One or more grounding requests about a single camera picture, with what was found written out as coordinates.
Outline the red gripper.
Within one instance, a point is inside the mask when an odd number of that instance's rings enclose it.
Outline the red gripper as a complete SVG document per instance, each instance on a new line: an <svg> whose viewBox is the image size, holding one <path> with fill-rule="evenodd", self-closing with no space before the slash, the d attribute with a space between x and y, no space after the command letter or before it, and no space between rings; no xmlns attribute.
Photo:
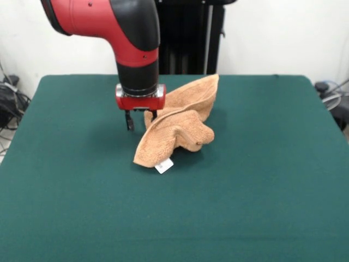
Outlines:
<svg viewBox="0 0 349 262"><path fill-rule="evenodd" d="M123 91L121 84L117 84L115 95L118 107L125 110L127 130L134 131L134 122L130 111L148 110L152 114L151 120L155 120L158 116L157 110L162 110L165 105L166 85L159 84L155 92L149 96L133 97Z"/></svg>

